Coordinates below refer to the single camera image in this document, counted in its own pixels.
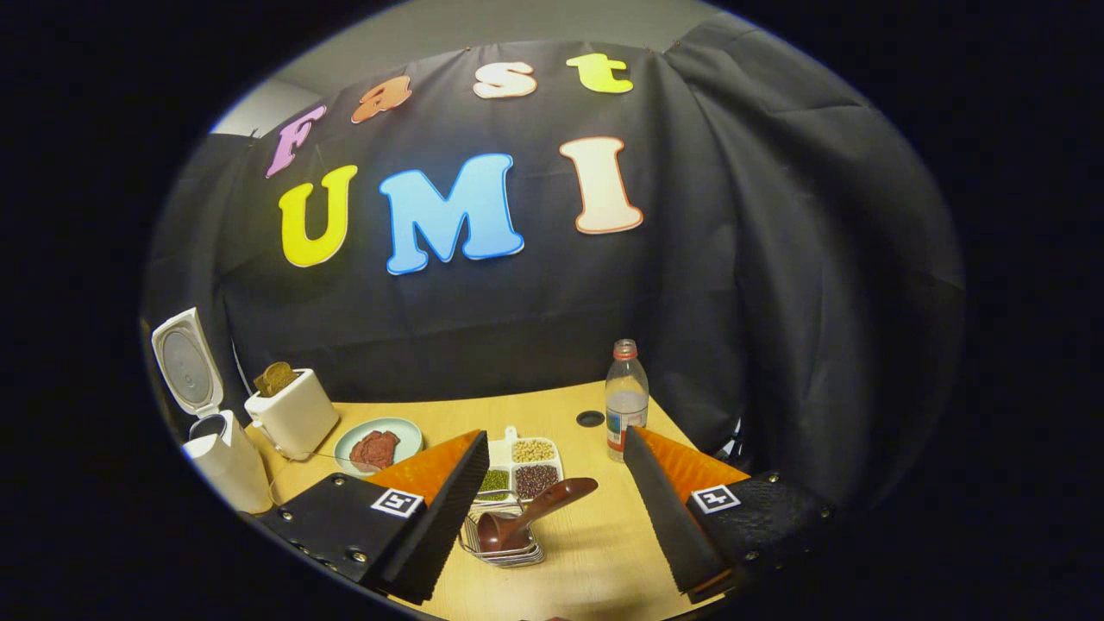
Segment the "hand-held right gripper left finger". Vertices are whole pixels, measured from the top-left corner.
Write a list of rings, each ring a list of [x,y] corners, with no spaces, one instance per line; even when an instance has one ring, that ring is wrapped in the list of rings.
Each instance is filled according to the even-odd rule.
[[[381,472],[335,469],[280,476],[254,522],[304,561],[370,591],[421,606],[433,596],[489,469],[484,430],[425,449]]]

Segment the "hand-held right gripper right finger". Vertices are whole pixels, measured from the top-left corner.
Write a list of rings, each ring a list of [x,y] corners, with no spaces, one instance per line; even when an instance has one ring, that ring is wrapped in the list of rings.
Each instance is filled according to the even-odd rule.
[[[655,431],[624,433],[624,464],[679,593],[734,593],[800,561],[836,508],[777,471],[746,474]]]

